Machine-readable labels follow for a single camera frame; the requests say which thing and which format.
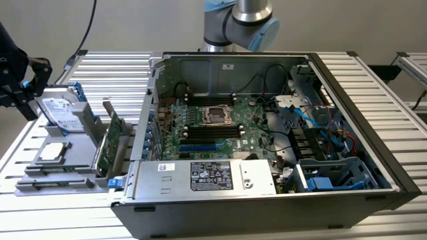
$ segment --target capacitor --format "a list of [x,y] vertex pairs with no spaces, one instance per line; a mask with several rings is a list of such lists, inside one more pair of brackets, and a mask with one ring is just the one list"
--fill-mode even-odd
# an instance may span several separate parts
[[249,101],[247,104],[249,104],[250,107],[255,107],[257,106],[257,102],[255,101]]
[[267,123],[269,123],[269,120],[267,120],[267,114],[266,114],[266,113],[263,113],[263,115],[262,115],[262,122],[261,122],[261,124],[266,125]]
[[285,161],[285,159],[283,159],[283,157],[281,155],[275,156],[275,163],[277,163],[279,169],[283,169],[285,162],[286,161]]
[[274,145],[274,143],[275,143],[275,138],[271,137],[270,140],[269,140],[269,145],[271,146],[271,145]]
[[254,120],[255,124],[259,124],[259,122],[261,122],[261,117],[259,117],[259,116],[254,116],[254,117],[253,117],[253,120]]

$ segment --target wire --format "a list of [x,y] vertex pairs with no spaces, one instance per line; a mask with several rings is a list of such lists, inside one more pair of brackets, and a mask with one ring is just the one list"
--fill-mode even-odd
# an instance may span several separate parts
[[279,64],[279,63],[275,63],[275,64],[270,65],[270,66],[267,67],[267,70],[266,70],[266,73],[265,73],[265,76],[263,76],[263,78],[265,78],[263,93],[266,93],[266,92],[269,91],[269,88],[267,88],[267,74],[269,74],[270,69],[271,69],[273,67],[275,67],[275,66],[282,67],[282,69],[283,69],[283,71],[285,71],[285,85],[283,85],[283,88],[286,87],[286,85],[287,85],[287,83],[289,83],[289,70],[287,70],[287,68],[286,68],[282,64]]
[[422,94],[420,95],[420,98],[418,98],[418,100],[417,100],[417,103],[416,103],[416,105],[414,105],[414,107],[413,107],[413,111],[418,108],[418,106],[420,106],[420,104],[421,104],[421,102],[422,102],[422,99],[424,99],[424,97],[426,97],[426,95],[427,95],[427,90],[425,90],[425,91],[422,92]]
[[78,53],[81,52],[81,49],[82,49],[82,47],[83,47],[83,44],[85,44],[86,41],[87,41],[89,34],[90,34],[90,31],[91,31],[91,28],[93,28],[93,22],[94,22],[94,17],[95,17],[95,11],[97,11],[98,2],[99,2],[98,0],[94,0],[93,13],[91,13],[91,17],[90,17],[90,21],[89,21],[89,25],[87,25],[87,29],[86,29],[86,33],[85,33],[82,42],[81,42],[81,44],[79,44],[79,47],[78,47],[75,53],[71,55],[71,57],[70,57],[69,60],[67,60],[67,63],[66,63],[66,65],[65,65],[65,67],[63,67],[62,74],[61,74],[59,78],[57,79],[55,83],[58,83],[58,81],[63,78],[67,70],[69,70],[69,69],[73,67],[73,65],[75,64]]
[[265,145],[265,149],[269,151],[269,152],[271,152],[271,153],[277,153],[277,152],[281,152],[281,151],[283,151],[285,149],[289,149],[289,148],[291,148],[293,146],[286,146],[285,148],[282,148],[282,149],[279,149],[279,150],[271,150],[271,149],[269,149],[267,147],[266,147],[266,145]]
[[335,138],[334,138],[334,136],[331,134],[331,131],[329,129],[323,128],[323,127],[321,128],[321,134],[323,135],[323,138],[327,140],[327,153],[330,155],[330,159],[334,160],[334,145],[333,145],[333,142],[334,142]]
[[[269,104],[273,103],[274,101],[275,101],[275,100],[270,100],[269,102],[266,102],[266,103],[263,103],[263,104],[269,105]],[[253,120],[255,119],[257,113],[258,113],[258,111],[261,110],[262,106],[263,106],[263,105],[261,104],[259,107],[257,108],[257,110],[255,110],[255,112],[254,112],[254,114],[253,114]],[[271,131],[271,130],[267,130],[267,129],[262,128],[257,123],[255,123],[255,126],[258,127],[259,130],[265,131],[265,132],[269,133],[269,134],[283,134],[285,136],[289,136],[289,135],[287,135],[285,132],[282,132],[282,131]]]
[[94,0],[94,7],[93,7],[91,19],[90,19],[90,21],[89,21],[89,26],[87,26],[87,29],[86,29],[86,33],[85,33],[85,36],[83,36],[81,45],[79,45],[78,50],[75,51],[74,55],[78,55],[78,53],[79,53],[79,51],[81,51],[81,49],[82,49],[82,47],[83,47],[83,44],[85,44],[86,41],[87,41],[87,37],[89,37],[90,31],[91,31],[91,28],[93,28],[93,22],[94,22],[94,17],[95,17],[97,4],[98,4],[98,0]]
[[266,82],[266,79],[265,79],[263,74],[257,73],[257,74],[253,76],[253,78],[251,78],[251,80],[249,81],[249,83],[245,85],[245,87],[241,88],[241,90],[235,92],[237,94],[241,93],[241,92],[250,86],[250,84],[254,82],[254,80],[257,79],[257,77],[262,77],[262,78],[263,78],[263,82]]
[[[344,130],[338,129],[337,132],[344,135]],[[346,135],[352,138],[353,140],[353,149],[352,149],[352,154],[357,153],[357,147],[358,147],[358,141],[357,138],[348,132]]]
[[333,112],[331,112],[331,109],[329,108],[327,105],[325,105],[325,104],[314,104],[314,105],[311,105],[311,106],[306,109],[306,111],[303,111],[303,114],[305,114],[310,109],[313,109],[314,107],[326,107],[327,112],[329,112],[329,122],[327,122],[326,125],[330,124],[329,130],[331,130],[331,128],[333,128]]
[[331,131],[327,130],[327,129],[325,129],[325,128],[322,128],[322,127],[319,126],[317,120],[314,120],[314,119],[310,118],[307,115],[305,115],[305,113],[302,113],[302,110],[301,110],[299,108],[295,108],[295,109],[294,109],[294,113],[297,113],[303,119],[306,119],[306,120],[309,120],[310,122],[313,122],[313,125],[314,125],[318,129],[321,129],[321,134],[322,134],[322,136],[325,137],[325,139],[329,140],[329,139],[331,138],[333,142],[334,142],[340,147],[345,147],[345,144],[341,143],[341,142],[338,141],[337,137],[334,137],[334,136],[331,135]]
[[189,88],[189,83],[186,81],[179,81],[178,83],[175,83],[175,86],[174,86],[174,97],[177,98],[177,89],[179,88],[179,85],[185,84]]
[[169,104],[171,104],[174,101],[175,101],[175,97],[169,98],[169,99],[166,99],[166,100],[163,100],[163,101],[161,101],[161,102],[158,102],[158,103],[154,103],[154,105],[162,105],[162,104],[169,105]]

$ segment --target motherboard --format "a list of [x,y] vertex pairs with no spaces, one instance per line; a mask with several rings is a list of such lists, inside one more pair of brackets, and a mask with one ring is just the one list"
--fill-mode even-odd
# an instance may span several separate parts
[[[250,96],[237,97],[233,105],[215,106],[194,106],[187,104],[183,98],[173,99],[170,102],[165,100],[158,111],[163,132],[162,160],[246,159],[257,155],[259,159],[273,161],[277,155],[266,150],[274,149],[271,134],[261,130],[255,123],[258,121],[254,121],[257,118],[261,119],[258,125],[269,130],[262,116],[255,115],[259,105],[257,99]],[[230,129],[221,133],[219,128]],[[193,137],[191,131],[199,134],[198,129],[205,131],[203,135],[198,135],[195,144],[183,146],[183,142]],[[198,143],[210,144],[202,147]]]

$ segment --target blue latch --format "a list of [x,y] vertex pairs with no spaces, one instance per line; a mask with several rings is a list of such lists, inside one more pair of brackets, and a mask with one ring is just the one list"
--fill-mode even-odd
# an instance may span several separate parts
[[107,187],[110,189],[123,189],[123,179],[110,179]]
[[145,143],[143,143],[143,148],[145,148],[146,150],[150,150],[150,146],[151,146],[150,140],[145,141]]
[[313,177],[307,181],[309,190],[313,192],[322,191],[342,191],[342,190],[361,190],[365,189],[365,182],[358,181],[354,185],[349,186],[333,186],[331,179],[329,177]]

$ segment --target cpu socket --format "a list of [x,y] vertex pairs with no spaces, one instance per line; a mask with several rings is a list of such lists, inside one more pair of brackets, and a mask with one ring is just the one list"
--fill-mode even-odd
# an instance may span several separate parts
[[233,124],[231,108],[227,105],[207,106],[202,108],[203,124],[229,125]]

